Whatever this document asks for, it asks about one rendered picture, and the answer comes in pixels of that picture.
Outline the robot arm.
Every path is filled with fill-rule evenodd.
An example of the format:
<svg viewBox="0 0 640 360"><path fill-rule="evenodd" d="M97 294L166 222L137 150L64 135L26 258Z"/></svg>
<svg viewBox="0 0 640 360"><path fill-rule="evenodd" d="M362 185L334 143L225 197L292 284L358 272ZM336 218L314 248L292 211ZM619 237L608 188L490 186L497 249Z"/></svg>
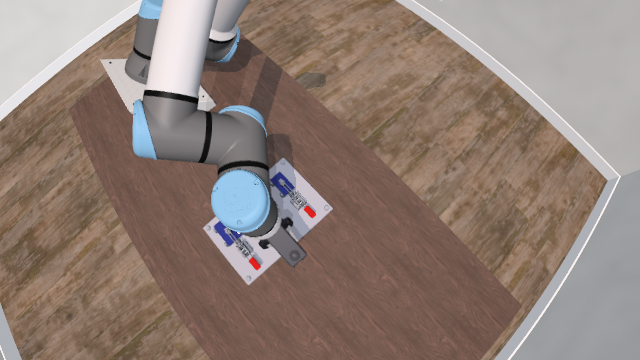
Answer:
<svg viewBox="0 0 640 360"><path fill-rule="evenodd" d="M262 115L243 105L219 113L197 109L204 61L233 57L237 21L249 1L142 0L125 63L131 79L147 84L143 100L134 102L133 151L155 160L218 165L211 193L216 217L238 234L266 239L294 267L307 253L280 225Z"/></svg>

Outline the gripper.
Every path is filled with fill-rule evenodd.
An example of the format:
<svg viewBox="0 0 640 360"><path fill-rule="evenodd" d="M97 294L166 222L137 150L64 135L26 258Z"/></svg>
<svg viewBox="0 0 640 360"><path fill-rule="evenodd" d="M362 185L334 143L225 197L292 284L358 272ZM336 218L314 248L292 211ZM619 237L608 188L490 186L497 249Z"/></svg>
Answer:
<svg viewBox="0 0 640 360"><path fill-rule="evenodd" d="M289 217L287 217L287 218L285 218L285 219L283 219L283 218L282 218L282 219L281 219L281 223L282 223L283 227L284 227L288 232L290 232L290 230L291 230L291 228L292 228L292 226L293 226L293 221L292 221ZM272 245L271 245L271 244L270 244L266 239L264 239L264 240L260 240L258 244L260 245L260 247L261 247L262 249L268 249L268 248L272 247Z"/></svg>

